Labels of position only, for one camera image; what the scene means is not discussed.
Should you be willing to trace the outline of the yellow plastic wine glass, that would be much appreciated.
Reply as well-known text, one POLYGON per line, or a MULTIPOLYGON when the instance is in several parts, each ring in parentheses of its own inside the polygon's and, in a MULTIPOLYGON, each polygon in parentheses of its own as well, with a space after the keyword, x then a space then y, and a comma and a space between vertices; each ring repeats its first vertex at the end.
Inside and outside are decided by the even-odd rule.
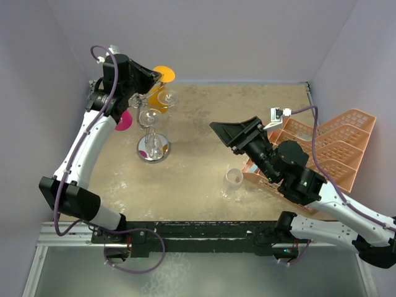
POLYGON ((167 83, 175 80, 176 74, 174 73, 174 70, 172 70, 168 66, 156 66, 154 68, 154 71, 159 72, 161 74, 161 77, 159 79, 159 84, 152 87, 152 89, 149 91, 147 96, 147 103, 150 107, 155 108, 162 114, 165 114, 167 112, 167 109, 165 108, 165 105, 160 103, 160 101, 158 100, 159 94, 160 92, 166 90, 167 83))

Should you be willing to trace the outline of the clear champagne flute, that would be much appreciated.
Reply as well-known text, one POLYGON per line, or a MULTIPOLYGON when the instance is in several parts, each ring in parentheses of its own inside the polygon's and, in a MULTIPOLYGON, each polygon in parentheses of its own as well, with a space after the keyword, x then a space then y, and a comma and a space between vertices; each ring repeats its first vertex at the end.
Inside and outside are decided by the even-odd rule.
POLYGON ((155 108, 146 108, 139 113, 138 123, 145 130, 145 135, 137 144, 137 154, 147 163, 163 161, 170 153, 170 142, 155 130, 162 114, 155 108))
POLYGON ((176 120, 176 108, 179 102, 178 92, 175 90, 163 90, 158 94, 158 101, 166 109, 166 136, 171 143, 179 140, 179 125, 176 120))

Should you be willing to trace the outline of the pink plastic wine glass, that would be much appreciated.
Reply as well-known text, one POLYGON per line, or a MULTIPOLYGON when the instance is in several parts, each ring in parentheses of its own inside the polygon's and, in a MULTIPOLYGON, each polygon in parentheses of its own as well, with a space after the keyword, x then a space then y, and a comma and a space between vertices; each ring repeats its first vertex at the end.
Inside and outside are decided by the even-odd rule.
POLYGON ((126 131, 132 126, 132 123, 133 123, 133 117, 131 113, 128 110, 126 110, 121 115, 120 120, 115 127, 115 130, 119 132, 126 131))

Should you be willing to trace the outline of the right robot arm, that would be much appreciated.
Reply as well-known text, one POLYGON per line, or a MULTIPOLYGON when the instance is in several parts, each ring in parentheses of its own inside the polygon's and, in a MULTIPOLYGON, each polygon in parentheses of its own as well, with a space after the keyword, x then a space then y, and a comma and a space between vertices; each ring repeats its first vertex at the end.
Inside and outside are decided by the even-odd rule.
POLYGON ((282 242, 307 239, 342 246, 375 267, 395 265, 395 218, 368 209, 342 194, 326 174, 306 166, 309 156, 301 146, 286 140, 274 147, 261 120, 241 123, 210 123, 211 129, 234 154, 246 154, 268 182, 292 203, 325 212, 334 221, 311 220, 293 212, 282 212, 275 235, 282 242))

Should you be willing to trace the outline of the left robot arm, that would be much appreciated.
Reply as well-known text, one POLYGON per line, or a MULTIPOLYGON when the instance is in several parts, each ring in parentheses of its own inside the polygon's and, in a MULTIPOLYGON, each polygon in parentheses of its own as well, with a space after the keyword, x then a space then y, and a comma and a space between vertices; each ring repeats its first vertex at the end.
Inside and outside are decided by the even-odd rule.
POLYGON ((100 59, 103 75, 88 96, 82 125, 61 166, 42 177, 39 190, 54 218, 65 214, 105 229, 106 236, 120 243, 127 236, 126 218, 104 206, 88 190, 97 158, 109 135, 129 107, 135 94, 145 95, 160 80, 161 73, 141 66, 125 54, 100 59))

